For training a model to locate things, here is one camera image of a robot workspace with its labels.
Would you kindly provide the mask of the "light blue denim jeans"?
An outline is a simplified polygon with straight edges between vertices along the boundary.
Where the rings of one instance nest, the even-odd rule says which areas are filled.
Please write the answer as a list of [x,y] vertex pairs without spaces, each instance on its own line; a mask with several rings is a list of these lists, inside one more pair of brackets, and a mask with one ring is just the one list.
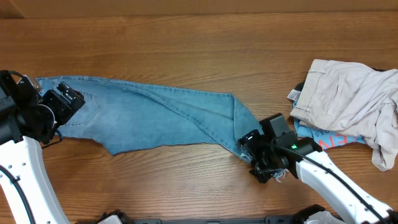
[[219,144],[245,162],[238,140],[259,121],[232,94],[88,76],[42,77],[43,91],[65,82],[85,104],[60,127],[69,138],[92,139],[112,154],[159,146]]

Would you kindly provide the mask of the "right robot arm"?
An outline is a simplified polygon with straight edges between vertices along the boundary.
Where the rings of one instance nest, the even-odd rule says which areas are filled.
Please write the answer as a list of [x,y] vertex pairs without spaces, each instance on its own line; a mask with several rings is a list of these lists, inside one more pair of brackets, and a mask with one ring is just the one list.
[[293,215],[291,223],[397,223],[395,210],[370,196],[339,170],[314,140],[299,139],[282,114],[259,124],[260,129],[238,141],[252,155],[251,174],[265,183],[276,172],[288,170],[338,214],[334,217],[322,206],[312,205]]

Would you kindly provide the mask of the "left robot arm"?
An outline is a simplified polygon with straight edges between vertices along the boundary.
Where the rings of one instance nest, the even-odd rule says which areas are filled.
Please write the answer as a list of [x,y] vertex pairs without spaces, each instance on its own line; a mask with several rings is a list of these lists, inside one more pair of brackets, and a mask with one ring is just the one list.
[[68,223],[42,153],[85,101],[65,82],[41,89],[34,78],[1,71],[1,188],[16,223]]

